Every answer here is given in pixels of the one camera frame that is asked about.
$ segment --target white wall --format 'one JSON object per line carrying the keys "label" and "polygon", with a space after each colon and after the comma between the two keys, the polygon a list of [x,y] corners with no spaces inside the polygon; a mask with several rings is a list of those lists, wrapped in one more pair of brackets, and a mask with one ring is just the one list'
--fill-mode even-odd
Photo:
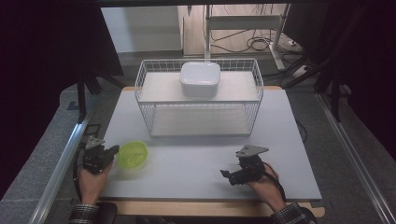
{"label": "white wall", "polygon": [[102,8],[118,53],[180,50],[177,7]]}

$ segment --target white plastic bowl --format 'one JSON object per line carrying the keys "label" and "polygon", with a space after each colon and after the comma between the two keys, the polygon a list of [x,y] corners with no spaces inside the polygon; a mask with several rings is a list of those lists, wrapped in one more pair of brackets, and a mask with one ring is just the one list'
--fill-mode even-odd
{"label": "white plastic bowl", "polygon": [[183,94],[187,97],[213,98],[218,92],[220,66],[217,63],[184,63],[180,72]]}

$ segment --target shelf top tier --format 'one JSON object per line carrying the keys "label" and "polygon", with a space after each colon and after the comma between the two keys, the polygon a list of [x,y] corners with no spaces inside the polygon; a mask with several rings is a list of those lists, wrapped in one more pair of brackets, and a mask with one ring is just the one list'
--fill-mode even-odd
{"label": "shelf top tier", "polygon": [[155,103],[257,103],[262,98],[251,71],[221,71],[218,93],[213,98],[186,97],[179,72],[147,72],[139,104]]}

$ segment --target checkered cuff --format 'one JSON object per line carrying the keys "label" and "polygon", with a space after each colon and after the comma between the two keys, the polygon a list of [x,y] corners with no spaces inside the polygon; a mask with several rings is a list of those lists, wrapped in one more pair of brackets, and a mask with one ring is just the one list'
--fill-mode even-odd
{"label": "checkered cuff", "polygon": [[311,222],[308,217],[301,211],[297,203],[292,203],[284,209],[271,215],[276,224],[307,224]]}
{"label": "checkered cuff", "polygon": [[95,223],[99,206],[91,204],[77,204],[74,206],[69,223]]}

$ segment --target human hand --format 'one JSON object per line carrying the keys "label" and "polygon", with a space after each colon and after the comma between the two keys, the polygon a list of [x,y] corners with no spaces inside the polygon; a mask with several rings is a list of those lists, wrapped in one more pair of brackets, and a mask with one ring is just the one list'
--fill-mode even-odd
{"label": "human hand", "polygon": [[[278,174],[274,169],[267,164],[264,164],[265,171],[278,179]],[[258,181],[247,182],[247,184],[257,193],[259,198],[266,204],[268,204],[271,209],[275,212],[282,210],[287,205],[282,199],[282,195],[279,189],[276,187],[275,183],[270,180],[265,175]]]}
{"label": "human hand", "polygon": [[101,173],[93,175],[86,169],[81,169],[78,173],[79,190],[81,191],[81,203],[96,204],[99,195],[105,189],[110,163]]}

